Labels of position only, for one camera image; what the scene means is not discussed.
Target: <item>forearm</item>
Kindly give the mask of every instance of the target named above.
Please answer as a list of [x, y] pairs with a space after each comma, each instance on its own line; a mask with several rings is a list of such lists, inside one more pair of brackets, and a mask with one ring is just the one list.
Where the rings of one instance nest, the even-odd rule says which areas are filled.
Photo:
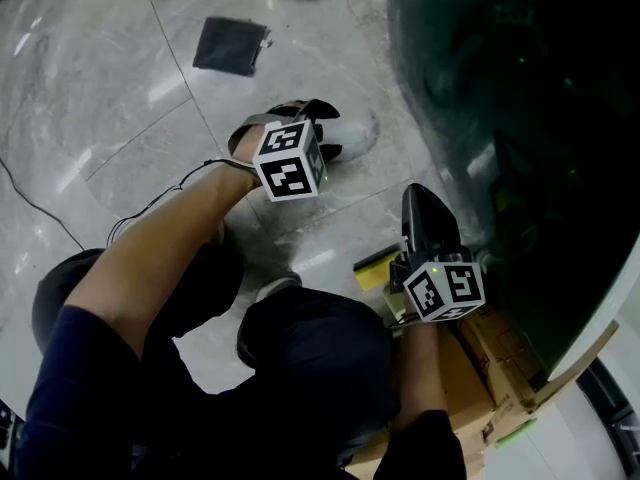
[[214, 169], [127, 230], [66, 304], [107, 322], [140, 357], [149, 326], [196, 252], [252, 185], [244, 171]]
[[391, 423], [393, 435], [401, 433], [425, 411], [447, 410], [440, 378], [437, 325], [421, 323], [404, 330], [398, 386], [400, 412]]

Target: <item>hand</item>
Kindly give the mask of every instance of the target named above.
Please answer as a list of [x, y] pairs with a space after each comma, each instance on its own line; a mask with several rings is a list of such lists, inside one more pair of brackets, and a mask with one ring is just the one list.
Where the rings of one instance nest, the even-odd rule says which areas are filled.
[[[302, 107], [303, 103], [298, 101], [289, 101], [282, 105], [283, 107]], [[240, 139], [238, 147], [233, 152], [232, 158], [236, 158], [241, 162], [253, 163], [253, 156], [256, 154], [260, 139], [264, 134], [264, 125], [254, 125], [244, 134], [244, 137]]]

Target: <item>yellow object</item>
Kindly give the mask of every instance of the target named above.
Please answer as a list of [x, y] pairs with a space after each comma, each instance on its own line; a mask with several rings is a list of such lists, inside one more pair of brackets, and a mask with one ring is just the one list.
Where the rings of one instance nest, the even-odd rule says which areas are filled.
[[373, 263], [355, 270], [354, 274], [360, 287], [367, 292], [377, 286], [388, 283], [390, 280], [389, 263], [391, 263], [397, 255], [398, 251], [394, 251]]

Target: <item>marble floor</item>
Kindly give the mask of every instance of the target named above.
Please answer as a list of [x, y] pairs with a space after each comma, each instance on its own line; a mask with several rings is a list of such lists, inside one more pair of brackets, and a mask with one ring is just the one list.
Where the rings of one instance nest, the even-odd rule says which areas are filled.
[[[208, 16], [271, 29], [253, 78], [191, 66]], [[250, 372], [235, 333], [256, 289], [290, 268], [306, 286], [372, 306], [352, 265], [399, 240], [403, 188], [442, 185], [388, 60], [385, 0], [2, 0], [0, 156], [35, 202], [85, 248], [204, 159], [251, 113], [333, 103], [373, 139], [329, 167], [320, 197], [273, 204], [254, 191], [229, 215], [247, 276], [234, 307], [177, 340], [211, 392]], [[0, 398], [24, 416], [41, 360], [30, 329], [39, 279], [79, 252], [0, 171]]]

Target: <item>cable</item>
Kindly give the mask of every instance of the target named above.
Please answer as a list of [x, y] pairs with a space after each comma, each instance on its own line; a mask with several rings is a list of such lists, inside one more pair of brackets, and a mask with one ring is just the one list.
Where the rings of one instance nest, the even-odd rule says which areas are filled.
[[184, 185], [184, 183], [191, 177], [191, 175], [198, 172], [200, 169], [203, 169], [215, 163], [227, 164], [227, 165], [230, 165], [231, 167], [235, 167], [236, 169], [240, 169], [242, 171], [246, 171], [250, 174], [253, 174], [254, 176], [257, 176], [255, 167], [253, 167], [253, 165], [245, 162], [241, 162], [239, 160], [229, 160], [227, 158], [216, 158], [215, 160], [205, 160], [205, 162], [201, 166], [196, 167], [191, 172], [189, 172], [184, 178], [182, 178], [182, 181], [180, 181], [180, 183], [170, 186], [168, 189], [162, 192], [162, 194], [154, 197], [152, 201], [147, 206], [145, 206], [142, 210], [140, 210], [138, 213], [136, 213], [135, 215], [131, 215], [130, 217], [125, 217], [124, 219], [120, 219], [118, 222], [116, 222], [113, 228], [111, 228], [109, 235], [107, 236], [107, 247], [109, 247], [111, 244], [113, 244], [113, 242], [115, 242], [115, 240], [119, 235], [119, 232], [122, 230], [122, 228], [128, 221], [137, 219], [138, 217], [144, 215], [144, 213], [147, 210], [149, 210], [154, 204], [156, 204], [160, 199], [162, 199], [169, 192], [176, 192], [176, 191], [182, 190], [182, 185]]
[[75, 236], [73, 236], [73, 234], [71, 233], [71, 231], [69, 231], [67, 229], [67, 226], [64, 225], [64, 222], [62, 222], [58, 217], [56, 217], [55, 215], [53, 215], [52, 213], [48, 212], [47, 210], [45, 210], [44, 208], [38, 206], [37, 204], [35, 204], [33, 201], [31, 201], [23, 192], [22, 190], [20, 190], [18, 188], [18, 186], [16, 185], [16, 182], [13, 178], [13, 174], [11, 173], [11, 171], [9, 170], [9, 167], [7, 167], [7, 164], [4, 163], [4, 160], [2, 159], [2, 157], [0, 157], [0, 164], [2, 164], [2, 167], [4, 168], [5, 171], [7, 171], [7, 174], [9, 175], [9, 180], [11, 181], [11, 185], [13, 185], [13, 189], [16, 191], [16, 193], [25, 200], [25, 202], [31, 206], [32, 208], [35, 208], [36, 210], [44, 213], [47, 217], [55, 220], [58, 224], [60, 224], [60, 227], [62, 229], [64, 229], [65, 233], [67, 233], [67, 235], [69, 235], [69, 237], [71, 237], [71, 240], [73, 240], [78, 247], [80, 247], [80, 249], [82, 249], [83, 251], [85, 250], [84, 247], [82, 247], [82, 244], [80, 242], [78, 242], [78, 240], [76, 239]]

